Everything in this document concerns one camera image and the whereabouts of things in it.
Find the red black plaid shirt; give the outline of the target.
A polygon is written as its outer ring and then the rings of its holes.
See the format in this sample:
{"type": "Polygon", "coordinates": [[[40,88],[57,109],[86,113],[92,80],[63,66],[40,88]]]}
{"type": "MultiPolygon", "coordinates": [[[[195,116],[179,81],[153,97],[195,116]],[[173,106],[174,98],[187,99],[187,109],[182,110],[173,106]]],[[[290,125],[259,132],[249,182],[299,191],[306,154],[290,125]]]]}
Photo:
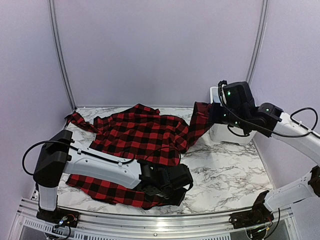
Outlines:
{"type": "MultiPolygon", "coordinates": [[[[66,120],[96,134],[89,146],[91,149],[117,157],[176,166],[180,163],[180,155],[185,154],[213,126],[209,120],[211,108],[210,103],[195,102],[190,123],[178,116],[162,115],[159,109],[142,104],[107,117],[97,116],[93,123],[85,121],[78,112],[68,115],[66,120]]],[[[144,210],[168,205],[168,201],[159,196],[149,196],[84,175],[71,174],[66,184],[96,201],[111,205],[123,204],[144,210]]]]}

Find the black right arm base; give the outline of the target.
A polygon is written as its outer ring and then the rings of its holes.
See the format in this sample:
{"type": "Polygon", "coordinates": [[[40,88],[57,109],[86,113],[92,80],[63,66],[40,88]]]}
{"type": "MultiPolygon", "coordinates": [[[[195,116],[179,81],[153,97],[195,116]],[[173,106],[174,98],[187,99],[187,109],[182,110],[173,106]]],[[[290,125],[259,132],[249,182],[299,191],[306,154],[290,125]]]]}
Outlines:
{"type": "Polygon", "coordinates": [[[269,190],[266,190],[260,193],[251,210],[234,212],[230,215],[228,221],[233,225],[234,229],[252,227],[274,220],[273,212],[265,206],[265,198],[269,192],[269,190]]]}

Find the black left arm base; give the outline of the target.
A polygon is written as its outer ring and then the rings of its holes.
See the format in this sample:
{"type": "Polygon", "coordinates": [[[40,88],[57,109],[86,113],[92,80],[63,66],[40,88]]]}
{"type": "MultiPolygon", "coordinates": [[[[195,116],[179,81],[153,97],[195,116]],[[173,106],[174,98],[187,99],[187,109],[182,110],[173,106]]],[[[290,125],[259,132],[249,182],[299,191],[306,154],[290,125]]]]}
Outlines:
{"type": "Polygon", "coordinates": [[[73,210],[57,207],[54,211],[39,209],[36,218],[43,220],[56,226],[70,226],[75,228],[78,225],[80,213],[73,210]]]}

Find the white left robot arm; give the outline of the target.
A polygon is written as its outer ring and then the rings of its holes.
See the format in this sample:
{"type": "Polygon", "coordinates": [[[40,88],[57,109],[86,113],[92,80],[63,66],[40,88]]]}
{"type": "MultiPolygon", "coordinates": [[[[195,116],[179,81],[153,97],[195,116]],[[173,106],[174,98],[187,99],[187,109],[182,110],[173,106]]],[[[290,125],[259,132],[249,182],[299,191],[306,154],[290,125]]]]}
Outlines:
{"type": "Polygon", "coordinates": [[[73,140],[69,130],[62,130],[50,140],[40,142],[40,146],[33,180],[38,185],[39,208],[53,223],[60,222],[64,216],[62,209],[57,207],[62,174],[108,181],[177,204],[193,187],[192,175],[185,164],[166,166],[135,157],[110,155],[73,140]]]}

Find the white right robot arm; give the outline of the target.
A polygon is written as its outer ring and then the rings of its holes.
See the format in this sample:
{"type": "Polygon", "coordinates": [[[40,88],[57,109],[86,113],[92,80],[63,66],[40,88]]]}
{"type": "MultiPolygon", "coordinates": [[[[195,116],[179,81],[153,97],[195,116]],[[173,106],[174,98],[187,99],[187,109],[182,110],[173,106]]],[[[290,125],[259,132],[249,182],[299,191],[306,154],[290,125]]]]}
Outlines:
{"type": "Polygon", "coordinates": [[[307,198],[320,196],[320,135],[294,119],[293,114],[266,102],[256,106],[249,84],[246,81],[228,84],[222,80],[209,89],[212,109],[210,121],[240,129],[243,137],[258,132],[293,147],[315,162],[315,167],[301,178],[272,191],[261,193],[248,212],[247,219],[258,224],[268,212],[307,198]]]}

